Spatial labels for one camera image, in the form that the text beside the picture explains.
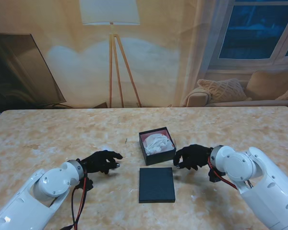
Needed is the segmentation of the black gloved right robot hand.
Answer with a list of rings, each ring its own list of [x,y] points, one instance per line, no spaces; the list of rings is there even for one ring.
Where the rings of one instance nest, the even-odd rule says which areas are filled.
[[[191,168],[198,170],[198,167],[203,167],[208,164],[208,157],[213,148],[204,147],[197,144],[192,144],[178,150],[173,158],[173,165],[179,169]]]

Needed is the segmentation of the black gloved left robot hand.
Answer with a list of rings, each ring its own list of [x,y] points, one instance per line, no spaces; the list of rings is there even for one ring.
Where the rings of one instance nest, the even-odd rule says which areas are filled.
[[[117,168],[117,160],[122,160],[121,154],[114,151],[97,151],[89,157],[80,161],[83,168],[86,169],[87,173],[101,172],[108,174],[109,170]]]

